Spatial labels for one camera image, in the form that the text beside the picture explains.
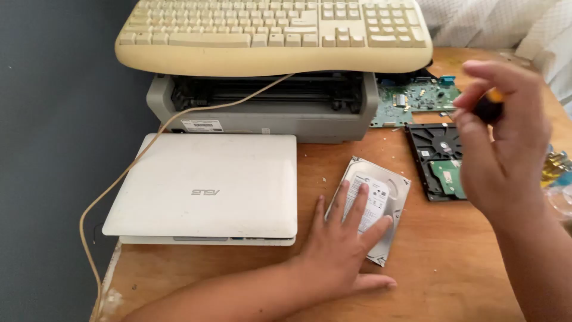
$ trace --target hand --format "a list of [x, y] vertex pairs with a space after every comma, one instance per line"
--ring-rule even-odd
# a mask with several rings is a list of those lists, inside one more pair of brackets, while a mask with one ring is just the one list
[[[510, 227], [544, 213], [540, 178], [550, 124], [542, 104], [542, 78], [528, 70], [495, 61], [467, 61], [464, 72], [477, 77], [453, 101], [463, 144], [461, 183], [468, 200], [493, 227]], [[505, 109], [487, 126], [471, 110], [487, 90], [505, 95]]]
[[382, 238], [392, 224], [392, 218], [382, 217], [365, 233], [359, 234], [358, 227], [367, 203], [369, 186], [360, 186], [352, 208], [342, 222], [348, 188], [349, 181], [344, 180], [327, 221], [324, 221], [324, 197], [320, 196], [308, 242], [301, 254], [293, 258], [300, 265], [301, 274], [323, 290], [324, 300], [360, 290], [397, 286], [391, 277], [359, 273], [367, 253]]

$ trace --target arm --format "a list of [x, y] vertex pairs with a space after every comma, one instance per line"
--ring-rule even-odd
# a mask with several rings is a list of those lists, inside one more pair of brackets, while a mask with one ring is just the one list
[[[509, 280], [527, 321], [572, 321], [572, 238], [545, 205], [540, 175], [550, 138], [536, 74], [498, 62], [468, 61], [478, 79], [453, 104], [463, 143], [461, 181], [495, 231]], [[506, 95], [487, 126], [470, 113], [491, 87]]]
[[383, 217], [364, 234], [358, 226], [367, 202], [364, 184], [342, 223], [349, 182], [337, 194], [328, 221], [320, 196], [302, 253], [289, 261], [186, 286], [135, 310], [124, 322], [271, 321], [319, 302], [366, 289], [394, 287], [395, 280], [360, 274], [366, 254], [391, 224]]

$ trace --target screwdriver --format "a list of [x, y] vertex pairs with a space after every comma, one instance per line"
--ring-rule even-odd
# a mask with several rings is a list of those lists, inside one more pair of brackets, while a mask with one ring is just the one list
[[496, 88], [489, 89], [472, 110], [486, 124], [492, 124], [502, 115], [505, 96]]

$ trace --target asus logo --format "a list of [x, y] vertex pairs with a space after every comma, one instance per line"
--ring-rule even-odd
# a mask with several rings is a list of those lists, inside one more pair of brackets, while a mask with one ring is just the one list
[[194, 189], [191, 195], [216, 195], [219, 191], [215, 189]]

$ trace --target space bar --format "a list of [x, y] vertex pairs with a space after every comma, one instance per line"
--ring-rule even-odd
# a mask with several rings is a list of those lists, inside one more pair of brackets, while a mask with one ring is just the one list
[[213, 48], [250, 47], [250, 34], [189, 34], [172, 33], [169, 45]]

